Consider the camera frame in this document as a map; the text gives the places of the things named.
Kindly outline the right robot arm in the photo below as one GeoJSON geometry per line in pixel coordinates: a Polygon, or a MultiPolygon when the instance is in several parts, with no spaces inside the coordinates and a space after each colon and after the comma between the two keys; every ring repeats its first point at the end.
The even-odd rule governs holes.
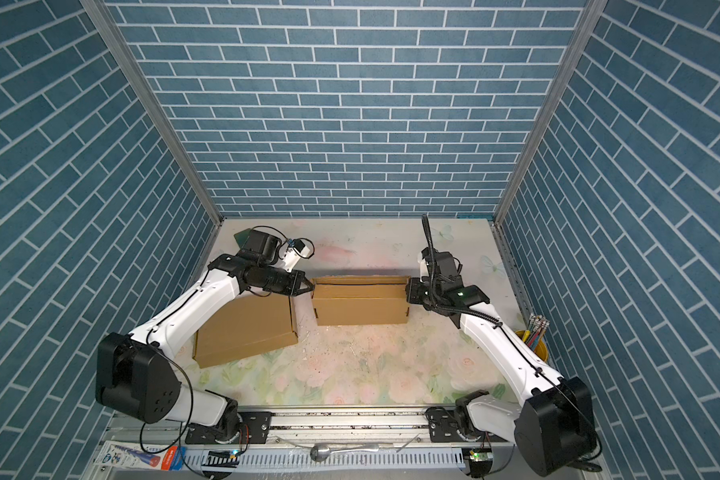
{"type": "Polygon", "coordinates": [[[427,247],[419,266],[419,277],[406,286],[408,302],[449,318],[489,357],[517,399],[511,405],[490,394],[470,397],[468,426],[513,442],[539,476],[596,459],[602,443],[586,384],[564,377],[535,354],[478,286],[463,284],[450,253],[427,247]]]}

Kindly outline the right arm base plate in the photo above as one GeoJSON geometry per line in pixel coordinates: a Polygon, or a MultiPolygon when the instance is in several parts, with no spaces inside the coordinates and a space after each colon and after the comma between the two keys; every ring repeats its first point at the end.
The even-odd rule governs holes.
{"type": "Polygon", "coordinates": [[[425,410],[429,439],[431,443],[456,442],[505,442],[505,439],[490,432],[475,430],[472,427],[461,427],[452,409],[430,407],[425,410]]]}

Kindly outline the cardboard box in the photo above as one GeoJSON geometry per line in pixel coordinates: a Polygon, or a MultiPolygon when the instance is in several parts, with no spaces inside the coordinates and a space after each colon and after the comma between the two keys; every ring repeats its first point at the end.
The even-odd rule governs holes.
{"type": "Polygon", "coordinates": [[[298,342],[293,302],[274,295],[236,299],[197,332],[193,358],[200,368],[265,354],[298,342]]]}
{"type": "Polygon", "coordinates": [[[404,276],[327,276],[313,283],[320,326],[405,324],[409,316],[404,276]]]}

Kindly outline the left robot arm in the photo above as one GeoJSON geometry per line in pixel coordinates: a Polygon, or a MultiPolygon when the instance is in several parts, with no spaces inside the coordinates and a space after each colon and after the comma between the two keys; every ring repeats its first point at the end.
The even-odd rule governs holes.
{"type": "Polygon", "coordinates": [[[195,389],[175,357],[179,349],[226,304],[263,293],[296,297],[313,284],[296,265],[314,256],[315,244],[254,226],[239,251],[211,260],[201,279],[127,334],[110,333],[97,349],[95,397],[99,404],[154,424],[204,428],[215,443],[242,437],[236,400],[195,389]]]}

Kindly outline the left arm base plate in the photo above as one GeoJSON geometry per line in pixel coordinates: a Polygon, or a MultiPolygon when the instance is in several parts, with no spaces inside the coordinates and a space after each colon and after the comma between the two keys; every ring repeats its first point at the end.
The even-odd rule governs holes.
{"type": "Polygon", "coordinates": [[[267,441],[273,413],[269,411],[237,412],[215,426],[191,423],[185,442],[188,445],[264,444],[267,441]]]}

